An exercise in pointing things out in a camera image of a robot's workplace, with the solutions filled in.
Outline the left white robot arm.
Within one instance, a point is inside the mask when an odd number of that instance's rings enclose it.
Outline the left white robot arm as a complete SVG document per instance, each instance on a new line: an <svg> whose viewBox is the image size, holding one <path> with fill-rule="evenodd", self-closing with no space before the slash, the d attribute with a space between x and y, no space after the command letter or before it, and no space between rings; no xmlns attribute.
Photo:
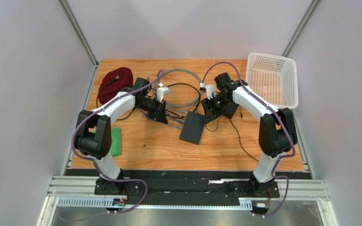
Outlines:
<svg viewBox="0 0 362 226"><path fill-rule="evenodd" d="M167 124L164 97L171 90L158 79L149 82L138 78L130 87L92 111L82 110L71 138L71 149L81 159L91 161L101 179L109 183L124 181L120 167L115 163L110 148L112 125L127 111L139 108L154 121Z"/></svg>

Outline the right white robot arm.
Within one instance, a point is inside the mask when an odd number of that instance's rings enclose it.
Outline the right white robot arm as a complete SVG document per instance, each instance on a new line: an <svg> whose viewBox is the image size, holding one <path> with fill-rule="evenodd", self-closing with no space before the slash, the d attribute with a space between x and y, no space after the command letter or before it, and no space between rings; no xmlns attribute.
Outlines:
<svg viewBox="0 0 362 226"><path fill-rule="evenodd" d="M260 160L253 171L251 183L264 185L274 180L275 170L289 151L297 144L293 113L289 108L280 109L265 101L242 79L232 80L227 73L215 78L215 85L200 83L207 95L202 100L205 122L225 115L233 105L246 109L259 122Z"/></svg>

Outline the black network switch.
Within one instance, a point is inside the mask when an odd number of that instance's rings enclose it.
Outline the black network switch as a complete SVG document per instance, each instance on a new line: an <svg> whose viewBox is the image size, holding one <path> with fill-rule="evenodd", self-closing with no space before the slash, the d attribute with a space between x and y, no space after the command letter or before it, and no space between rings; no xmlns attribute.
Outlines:
<svg viewBox="0 0 362 226"><path fill-rule="evenodd" d="M188 112L183 124L180 140L199 145L203 130L205 127L205 118L196 112Z"/></svg>

